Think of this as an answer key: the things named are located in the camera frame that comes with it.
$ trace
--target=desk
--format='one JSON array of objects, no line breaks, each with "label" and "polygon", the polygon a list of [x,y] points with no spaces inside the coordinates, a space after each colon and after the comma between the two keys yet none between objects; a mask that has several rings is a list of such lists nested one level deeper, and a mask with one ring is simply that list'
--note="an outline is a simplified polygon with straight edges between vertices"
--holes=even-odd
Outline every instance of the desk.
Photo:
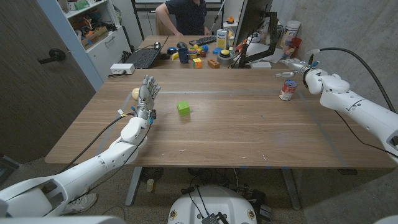
[{"label": "desk", "polygon": [[[297,194],[288,169],[396,166],[387,154],[358,142],[334,111],[319,104],[320,96],[304,88],[301,77],[294,78],[298,89],[292,100],[282,101],[278,94],[284,79],[274,74],[286,69],[204,70],[136,70],[108,79],[45,161],[70,162],[118,116],[118,109],[128,112],[137,105],[130,92],[148,74],[155,76],[162,90],[155,101],[157,119],[148,142],[132,163],[136,184],[143,166],[282,168],[294,201]],[[180,117],[176,103],[183,100],[188,101],[191,115]],[[361,139],[381,147],[372,135],[345,118]],[[127,121],[122,119],[105,132],[77,162],[107,149]],[[132,186],[127,204],[134,198],[137,185]]]},{"label": "desk", "polygon": [[[192,47],[189,44],[190,40],[197,40],[199,38],[202,38],[205,36],[170,36],[167,39],[167,36],[158,36],[158,35],[149,35],[145,38],[145,40],[141,43],[139,47],[147,47],[148,45],[154,44],[155,42],[159,41],[160,44],[164,45],[161,52],[163,54],[167,53],[167,49],[169,47],[177,47],[177,44],[179,42],[184,42],[187,44],[188,47]],[[216,48],[216,42],[208,44],[209,46],[209,51],[207,51],[206,57],[198,57],[200,58],[203,62],[203,68],[202,69],[212,69],[207,65],[207,60],[213,59],[217,61],[217,55],[213,54],[213,50]],[[286,66],[283,63],[271,63],[272,68],[286,68]],[[175,59],[174,62],[171,59],[168,60],[157,60],[154,62],[152,65],[152,68],[156,69],[176,69],[176,68],[193,68],[192,65],[192,60],[189,60],[189,63],[182,64],[180,63],[179,59]],[[226,69],[228,68],[227,65],[220,65],[220,69]]]}]

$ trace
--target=mug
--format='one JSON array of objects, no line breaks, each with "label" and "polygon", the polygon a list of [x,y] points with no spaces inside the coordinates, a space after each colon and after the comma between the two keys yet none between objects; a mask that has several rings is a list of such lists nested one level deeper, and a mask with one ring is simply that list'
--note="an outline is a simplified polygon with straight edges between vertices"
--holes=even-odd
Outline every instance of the mug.
[{"label": "mug", "polygon": [[180,58],[181,63],[188,63],[189,61],[188,49],[180,48],[178,50],[178,57]]}]

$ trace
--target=red and white can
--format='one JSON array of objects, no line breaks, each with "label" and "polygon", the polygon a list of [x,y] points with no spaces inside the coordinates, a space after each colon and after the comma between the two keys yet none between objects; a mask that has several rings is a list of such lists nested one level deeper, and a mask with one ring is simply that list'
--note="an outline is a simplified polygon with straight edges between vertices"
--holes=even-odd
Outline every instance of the red and white can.
[{"label": "red and white can", "polygon": [[286,80],[282,90],[279,93],[279,98],[282,100],[290,100],[293,96],[294,91],[297,88],[297,82],[292,80]]}]

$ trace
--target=white robotic arm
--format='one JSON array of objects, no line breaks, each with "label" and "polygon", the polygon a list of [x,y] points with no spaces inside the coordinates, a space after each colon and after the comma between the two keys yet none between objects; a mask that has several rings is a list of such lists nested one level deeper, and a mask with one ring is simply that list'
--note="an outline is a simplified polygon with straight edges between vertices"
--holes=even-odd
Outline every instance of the white robotic arm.
[{"label": "white robotic arm", "polygon": [[[385,150],[398,155],[398,114],[349,90],[349,83],[339,75],[329,75],[326,71],[315,68],[318,62],[311,66],[297,59],[281,62],[292,69],[294,75],[303,76],[303,82],[311,94],[322,94],[322,106],[347,114],[377,137]],[[398,164],[398,158],[389,156]]]},{"label": "white robotic arm", "polygon": [[110,147],[81,164],[48,177],[25,180],[0,191],[11,217],[60,215],[66,205],[113,169],[131,163],[147,141],[146,134],[155,118],[154,100],[159,92],[153,77],[145,77],[139,90],[137,116],[129,120],[121,136]]}]

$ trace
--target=sneaker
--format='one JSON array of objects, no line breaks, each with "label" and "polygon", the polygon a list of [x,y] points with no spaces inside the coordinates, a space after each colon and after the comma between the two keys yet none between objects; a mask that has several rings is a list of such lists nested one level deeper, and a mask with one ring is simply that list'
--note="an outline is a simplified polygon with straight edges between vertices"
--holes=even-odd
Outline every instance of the sneaker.
[{"label": "sneaker", "polygon": [[61,215],[84,212],[91,208],[97,201],[97,194],[84,195],[74,202],[67,204]]}]

